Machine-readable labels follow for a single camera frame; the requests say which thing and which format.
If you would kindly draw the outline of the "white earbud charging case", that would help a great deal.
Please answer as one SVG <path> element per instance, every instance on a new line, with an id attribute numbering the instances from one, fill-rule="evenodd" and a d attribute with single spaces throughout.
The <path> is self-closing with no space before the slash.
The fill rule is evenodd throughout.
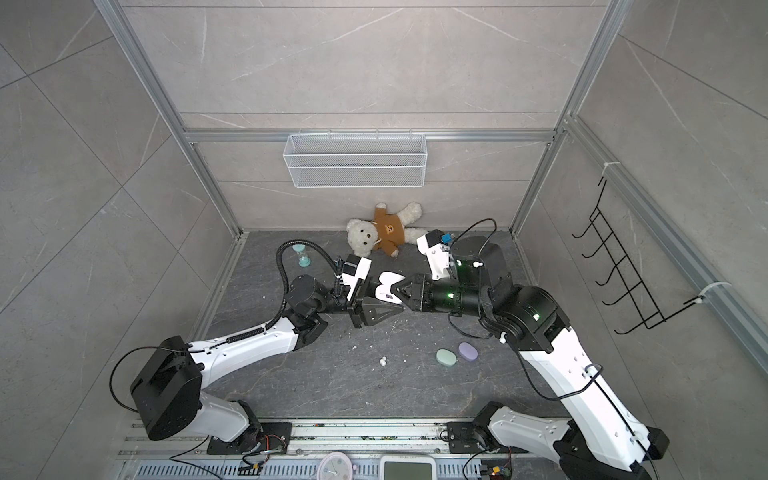
<path id="1" fill-rule="evenodd" d="M 403 275 L 395 272 L 382 272 L 379 275 L 378 285 L 375 288 L 375 298 L 391 304 L 401 304 L 402 300 L 395 294 L 393 287 L 404 279 Z"/>

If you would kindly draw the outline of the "green earbud charging case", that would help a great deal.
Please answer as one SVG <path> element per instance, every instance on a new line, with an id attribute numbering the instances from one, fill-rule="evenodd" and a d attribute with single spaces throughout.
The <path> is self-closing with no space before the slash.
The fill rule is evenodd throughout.
<path id="1" fill-rule="evenodd" d="M 457 363 L 457 356 L 450 350 L 439 349 L 435 354 L 436 361 L 443 366 L 454 366 Z"/>

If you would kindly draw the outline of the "purple earbud charging case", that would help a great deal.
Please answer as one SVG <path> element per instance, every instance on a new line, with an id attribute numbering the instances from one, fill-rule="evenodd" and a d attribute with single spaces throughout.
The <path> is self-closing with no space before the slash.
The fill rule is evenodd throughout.
<path id="1" fill-rule="evenodd" d="M 458 353 L 467 362 L 474 362 L 479 358 L 478 350 L 468 342 L 461 342 L 458 345 Z"/>

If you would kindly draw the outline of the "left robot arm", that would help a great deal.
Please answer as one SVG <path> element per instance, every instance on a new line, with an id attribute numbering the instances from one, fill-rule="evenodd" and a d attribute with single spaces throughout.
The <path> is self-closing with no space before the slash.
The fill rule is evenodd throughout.
<path id="1" fill-rule="evenodd" d="M 206 393 L 213 382 L 266 358 L 301 349 L 319 338 L 328 324 L 324 313 L 349 313 L 356 327 L 375 325 L 404 309 L 391 293 L 367 294 L 366 283 L 328 289 L 309 275 L 288 287 L 285 310 L 277 321 L 225 338 L 192 343 L 174 336 L 156 347 L 130 386 L 130 393 L 152 441 L 177 434 L 209 436 L 241 449 L 255 444 L 261 424 L 243 400 L 226 401 Z"/>

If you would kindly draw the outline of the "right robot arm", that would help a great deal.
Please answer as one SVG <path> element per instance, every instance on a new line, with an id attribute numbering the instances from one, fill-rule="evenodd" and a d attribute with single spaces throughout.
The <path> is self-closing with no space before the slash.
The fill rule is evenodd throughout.
<path id="1" fill-rule="evenodd" d="M 430 273 L 381 274 L 377 295 L 413 311 L 475 316 L 511 348 L 523 372 L 549 385 L 547 400 L 570 417 L 552 420 L 488 403 L 473 421 L 483 452 L 517 448 L 560 466 L 570 479 L 652 479 L 644 462 L 663 458 L 666 434 L 640 422 L 590 360 L 567 315 L 546 290 L 514 282 L 501 248 L 472 236 L 424 251 Z"/>

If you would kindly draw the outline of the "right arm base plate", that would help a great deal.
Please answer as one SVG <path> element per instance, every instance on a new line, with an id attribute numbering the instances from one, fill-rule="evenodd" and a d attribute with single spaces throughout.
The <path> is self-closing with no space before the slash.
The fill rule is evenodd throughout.
<path id="1" fill-rule="evenodd" d="M 448 422 L 440 438 L 448 444 L 452 454 L 495 452 L 499 448 L 490 433 L 473 422 Z"/>

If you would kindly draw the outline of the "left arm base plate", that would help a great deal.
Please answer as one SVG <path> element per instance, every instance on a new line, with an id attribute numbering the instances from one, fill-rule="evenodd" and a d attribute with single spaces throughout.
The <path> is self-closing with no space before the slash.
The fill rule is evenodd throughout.
<path id="1" fill-rule="evenodd" d="M 291 422 L 266 422 L 258 429 L 249 428 L 232 442 L 213 438 L 206 453 L 208 455 L 245 455 L 249 453 L 284 452 L 291 441 Z"/>

